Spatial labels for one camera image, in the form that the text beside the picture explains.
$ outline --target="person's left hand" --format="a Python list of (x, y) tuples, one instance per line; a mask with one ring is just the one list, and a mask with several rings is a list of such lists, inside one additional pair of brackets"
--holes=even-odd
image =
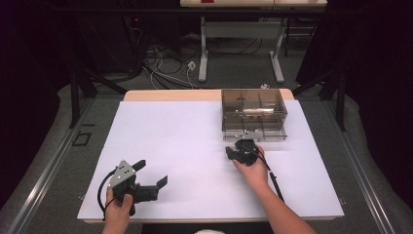
[(113, 199), (113, 190), (108, 188), (106, 191), (105, 225), (102, 233), (123, 234), (128, 229), (130, 222), (130, 209), (133, 205), (133, 197), (131, 194), (125, 194), (123, 203)]

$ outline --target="gray floor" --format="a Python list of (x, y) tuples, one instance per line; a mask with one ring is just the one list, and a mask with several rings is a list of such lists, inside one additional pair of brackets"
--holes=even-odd
[[(251, 40), (225, 39), (211, 42), (210, 50), (213, 51), (219, 44), (219, 51), (237, 52), (248, 45)], [(298, 72), (302, 57), (309, 44), (308, 38), (292, 39), (288, 58), (281, 56), (281, 66), (285, 83), (279, 85), (275, 82), (268, 51), (274, 50), (275, 44), (263, 41), (260, 50), (253, 55), (215, 55), (209, 54), (207, 80), (205, 83), (197, 81), (197, 69), (190, 72), (191, 82), (202, 88), (259, 88), (261, 84), (269, 84), (272, 88), (294, 89), (294, 78)], [(184, 55), (192, 55), (192, 49), (185, 48)], [(199, 56), (193, 57), (199, 64)], [(183, 68), (172, 76), (187, 81), (186, 63)], [(165, 59), (162, 71), (172, 71), (178, 63), (172, 59)], [(150, 78), (142, 73), (138, 77), (120, 83), (127, 89), (154, 89)], [(84, 100), (88, 106), (84, 118), (75, 131), (92, 134), (87, 146), (69, 146), (58, 164), (59, 170), (52, 175), (52, 182), (47, 186), (47, 193), (41, 197), (41, 203), (34, 208), (33, 215), (27, 220), (20, 232), (26, 233), (99, 233), (101, 224), (86, 224), (76, 219), (82, 201), (79, 196), (88, 188), (94, 172), (100, 150), (110, 129), (114, 114), (116, 113), (121, 96), (116, 95), (107, 87), (96, 84), (99, 89), (98, 98)], [(378, 170), (371, 159), (366, 147), (365, 136), (359, 121), (357, 104), (350, 98), (346, 99), (345, 124), (347, 131), (344, 138), (348, 139), (351, 148), (343, 142), (343, 134), (337, 130), (331, 120), (331, 105), (334, 100), (319, 101), (317, 92), (319, 87), (297, 97), (303, 107), (310, 128), (319, 147), (320, 154), (327, 167), (333, 185), (339, 198), (346, 202), (343, 205), (345, 217), (333, 221), (311, 221), (311, 225), (318, 233), (411, 233), (413, 230), (413, 214), (405, 204), (394, 195), (386, 179)], [(39, 150), (32, 165), (27, 171), (15, 193), (0, 212), (0, 232), (16, 230), (14, 225), (16, 217), (21, 214), (39, 178), (45, 174), (50, 162), (62, 152), (64, 141), (70, 136), (70, 93), (68, 87), (59, 92), (61, 99), (60, 110), (57, 114), (47, 138)], [(354, 176), (349, 152), (355, 152), (367, 175), (367, 181), (377, 196), (379, 205), (387, 216), (391, 226), (386, 230), (380, 227), (370, 204), (368, 194), (361, 189), (360, 181)], [(139, 233), (140, 224), (130, 226), (128, 233)]]

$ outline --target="white paper sheet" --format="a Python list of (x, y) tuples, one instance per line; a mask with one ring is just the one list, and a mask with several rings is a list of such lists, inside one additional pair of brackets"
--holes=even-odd
[[(281, 142), (258, 142), (285, 202), (305, 218), (343, 216), (319, 151), (297, 100), (286, 100)], [(136, 182), (154, 185), (168, 175), (159, 199), (136, 205), (142, 222), (263, 220), (266, 216), (242, 175), (227, 159), (220, 101), (123, 101), (101, 152), (78, 218), (102, 219), (96, 194), (122, 159), (146, 160)]]

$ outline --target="black device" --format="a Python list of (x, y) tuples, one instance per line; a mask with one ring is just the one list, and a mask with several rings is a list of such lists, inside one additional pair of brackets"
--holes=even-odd
[(227, 146), (225, 148), (228, 159), (237, 160), (238, 162), (251, 166), (257, 160), (258, 149), (255, 146), (253, 139), (240, 139), (235, 143), (235, 147), (238, 151), (233, 150), (231, 147)]
[[(112, 176), (112, 178), (110, 179), (108, 186), (111, 187), (113, 190), (113, 194), (115, 197), (114, 199), (123, 202), (125, 194), (131, 194), (133, 197), (134, 204), (158, 200), (159, 190), (163, 188), (165, 185), (167, 185), (168, 176), (165, 176), (162, 179), (160, 179), (156, 185), (141, 186), (139, 183), (135, 183), (136, 172), (141, 170), (145, 166), (145, 160), (141, 160), (133, 166), (129, 165), (125, 160), (122, 160), (122, 162), (119, 164), (119, 167), (117, 167), (115, 170), (113, 170), (106, 176), (102, 184), (99, 186), (97, 192), (97, 201), (99, 202), (100, 208), (102, 209), (103, 213), (105, 213), (107, 205), (106, 207), (103, 207), (100, 201), (100, 193), (104, 182), (110, 176)], [(130, 215), (134, 214), (135, 208), (134, 205), (132, 205)]]

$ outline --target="hand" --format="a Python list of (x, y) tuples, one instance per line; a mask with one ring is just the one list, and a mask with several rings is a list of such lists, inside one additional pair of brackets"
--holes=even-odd
[(123, 203), (117, 199), (113, 200), (113, 198), (113, 190), (108, 188), (106, 191), (105, 225), (102, 233), (123, 234), (126, 232), (130, 222), (130, 209), (133, 205), (133, 197), (131, 194), (126, 194)]
[[(264, 158), (264, 150), (261, 146), (255, 145), (258, 148), (258, 154)], [(233, 160), (235, 167), (244, 175), (246, 183), (255, 192), (263, 187), (269, 187), (268, 185), (268, 170), (265, 164), (257, 159), (251, 166), (241, 164), (237, 160)]]

